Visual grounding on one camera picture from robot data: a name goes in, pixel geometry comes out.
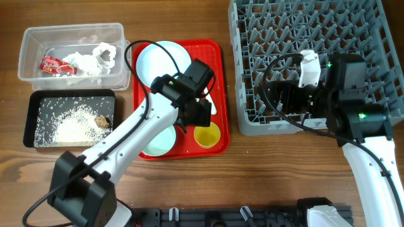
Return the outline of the brown food scrap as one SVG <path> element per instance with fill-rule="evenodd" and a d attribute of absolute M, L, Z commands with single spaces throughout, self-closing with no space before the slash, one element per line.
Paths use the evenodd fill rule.
<path fill-rule="evenodd" d="M 108 129 L 112 125 L 112 122 L 106 116 L 103 115 L 96 116 L 94 121 L 96 126 L 101 129 Z"/>

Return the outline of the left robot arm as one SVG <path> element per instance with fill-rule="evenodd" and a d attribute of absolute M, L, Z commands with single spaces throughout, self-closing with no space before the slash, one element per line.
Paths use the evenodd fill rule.
<path fill-rule="evenodd" d="M 56 161 L 48 204 L 73 226 L 125 226 L 131 211 L 119 203 L 116 185 L 128 166 L 166 128 L 208 127 L 211 103 L 203 90 L 215 73 L 199 59 L 184 73 L 158 76 L 139 107 L 106 138 L 79 156 L 64 152 Z"/>

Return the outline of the yellow cup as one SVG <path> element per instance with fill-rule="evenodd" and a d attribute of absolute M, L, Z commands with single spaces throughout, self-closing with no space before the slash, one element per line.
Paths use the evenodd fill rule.
<path fill-rule="evenodd" d="M 194 129 L 194 138 L 200 147 L 210 149 L 221 138 L 220 128 L 214 122 L 211 122 L 209 127 L 197 126 Z"/>

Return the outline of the red snack wrapper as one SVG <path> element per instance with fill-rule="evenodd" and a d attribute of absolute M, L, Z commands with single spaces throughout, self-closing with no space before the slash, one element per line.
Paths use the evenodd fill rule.
<path fill-rule="evenodd" d="M 42 58 L 39 69 L 49 74 L 75 75 L 78 72 L 72 64 L 48 55 Z"/>

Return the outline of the green bowl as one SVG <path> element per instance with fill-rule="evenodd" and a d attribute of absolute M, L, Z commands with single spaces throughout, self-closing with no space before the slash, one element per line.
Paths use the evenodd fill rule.
<path fill-rule="evenodd" d="M 143 154 L 148 156 L 162 156 L 168 153 L 176 142 L 176 131 L 174 126 L 166 128 L 159 133 L 142 151 Z"/>

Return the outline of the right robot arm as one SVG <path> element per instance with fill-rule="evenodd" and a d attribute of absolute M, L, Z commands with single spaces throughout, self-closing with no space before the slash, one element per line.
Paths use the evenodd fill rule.
<path fill-rule="evenodd" d="M 274 65 L 293 58 L 299 81 L 268 81 Z M 354 174 L 368 226 L 403 226 L 403 186 L 395 159 L 388 110 L 368 103 L 367 65 L 360 55 L 328 56 L 325 84 L 313 50 L 281 55 L 264 71 L 259 95 L 265 107 L 303 131 L 337 141 Z"/>

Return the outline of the white rice pile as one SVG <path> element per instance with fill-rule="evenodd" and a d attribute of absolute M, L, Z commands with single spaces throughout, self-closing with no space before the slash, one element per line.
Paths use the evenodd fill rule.
<path fill-rule="evenodd" d="M 35 137 L 35 148 L 78 147 L 97 144 L 113 130 L 113 122 L 108 129 L 101 129 L 96 126 L 94 119 L 99 115 L 102 114 L 83 105 L 68 110 L 67 113 L 56 117 L 50 123 L 54 131 L 48 137 L 43 134 Z"/>

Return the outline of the white napkin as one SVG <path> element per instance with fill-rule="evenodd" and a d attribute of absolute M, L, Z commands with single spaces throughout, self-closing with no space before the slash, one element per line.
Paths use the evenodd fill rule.
<path fill-rule="evenodd" d="M 110 74 L 115 66 L 116 47 L 101 42 L 92 50 L 91 55 L 82 55 L 78 52 L 67 55 L 62 60 L 77 68 L 75 77 L 78 79 L 67 79 L 67 85 L 77 84 L 85 79 L 85 76 L 100 76 Z"/>

